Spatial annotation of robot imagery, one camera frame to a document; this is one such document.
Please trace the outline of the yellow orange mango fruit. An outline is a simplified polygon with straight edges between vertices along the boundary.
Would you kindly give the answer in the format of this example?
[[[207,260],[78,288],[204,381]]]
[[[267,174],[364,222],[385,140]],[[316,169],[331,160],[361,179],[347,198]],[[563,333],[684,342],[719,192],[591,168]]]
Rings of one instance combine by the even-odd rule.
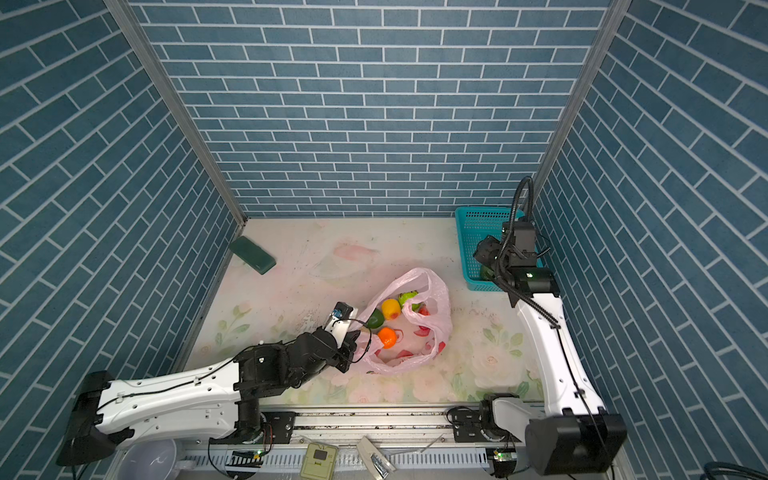
[[[402,307],[397,299],[386,299],[382,302],[380,310],[385,320],[391,321],[400,316]]]

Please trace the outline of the pink plastic bag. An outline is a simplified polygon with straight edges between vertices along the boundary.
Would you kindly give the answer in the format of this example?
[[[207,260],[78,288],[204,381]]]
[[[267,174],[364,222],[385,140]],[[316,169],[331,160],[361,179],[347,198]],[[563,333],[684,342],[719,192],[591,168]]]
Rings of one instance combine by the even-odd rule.
[[[397,299],[401,293],[416,290],[398,318],[385,321],[398,334],[397,344],[383,349],[376,331],[365,326],[373,310],[386,299]],[[412,305],[421,303],[418,312]],[[395,376],[417,370],[436,360],[445,349],[453,332],[448,287],[431,269],[413,268],[387,285],[356,314],[352,328],[361,332],[357,340],[363,356],[352,369],[370,375]]]

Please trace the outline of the green round fruit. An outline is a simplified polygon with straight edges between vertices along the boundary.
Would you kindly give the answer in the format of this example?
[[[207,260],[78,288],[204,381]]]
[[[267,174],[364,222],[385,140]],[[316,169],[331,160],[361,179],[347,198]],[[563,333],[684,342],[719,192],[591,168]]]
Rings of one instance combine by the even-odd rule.
[[[398,303],[400,305],[400,309],[403,310],[405,308],[405,304],[407,303],[407,301],[416,297],[418,294],[419,292],[416,290],[401,293],[397,298]],[[415,303],[412,305],[412,310],[414,312],[418,312],[421,309],[421,307],[422,307],[421,303]]]

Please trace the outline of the green avocado fruit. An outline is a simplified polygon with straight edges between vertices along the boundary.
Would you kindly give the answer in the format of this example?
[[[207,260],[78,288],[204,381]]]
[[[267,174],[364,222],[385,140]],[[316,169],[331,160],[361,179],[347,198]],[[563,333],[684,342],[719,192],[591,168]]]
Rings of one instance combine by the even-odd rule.
[[[479,275],[482,281],[492,282],[495,278],[494,271],[491,268],[484,265],[481,266]]]

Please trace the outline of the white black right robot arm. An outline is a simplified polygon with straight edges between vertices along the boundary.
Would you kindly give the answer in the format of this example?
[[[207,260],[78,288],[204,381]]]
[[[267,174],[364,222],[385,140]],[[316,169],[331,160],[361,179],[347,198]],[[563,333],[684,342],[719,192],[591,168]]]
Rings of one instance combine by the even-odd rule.
[[[518,440],[530,469],[541,476],[615,473],[627,438],[622,416],[607,410],[588,379],[567,325],[553,272],[538,266],[537,230],[527,218],[505,223],[499,238],[478,243],[475,259],[493,272],[537,352],[544,391],[540,409],[513,394],[489,394],[480,403],[484,431]]]

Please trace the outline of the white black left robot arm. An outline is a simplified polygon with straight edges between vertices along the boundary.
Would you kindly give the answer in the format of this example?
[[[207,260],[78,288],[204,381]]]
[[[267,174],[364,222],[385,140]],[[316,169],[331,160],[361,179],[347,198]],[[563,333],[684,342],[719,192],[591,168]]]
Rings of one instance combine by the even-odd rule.
[[[162,439],[244,444],[262,433],[259,402],[299,388],[328,367],[349,370],[360,333],[344,322],[296,339],[249,346],[195,370],[143,380],[87,374],[56,459],[62,467],[106,459],[119,449]]]

